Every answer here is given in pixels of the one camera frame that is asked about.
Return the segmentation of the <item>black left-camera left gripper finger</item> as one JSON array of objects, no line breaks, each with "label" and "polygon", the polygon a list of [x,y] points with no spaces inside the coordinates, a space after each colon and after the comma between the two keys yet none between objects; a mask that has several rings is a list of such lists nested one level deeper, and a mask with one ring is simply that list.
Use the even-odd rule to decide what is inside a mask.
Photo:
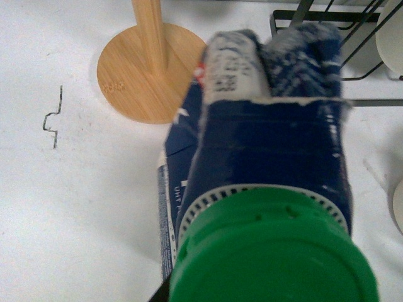
[{"label": "black left-camera left gripper finger", "polygon": [[148,302],[168,302],[169,301],[170,278],[167,278],[159,286]]}]

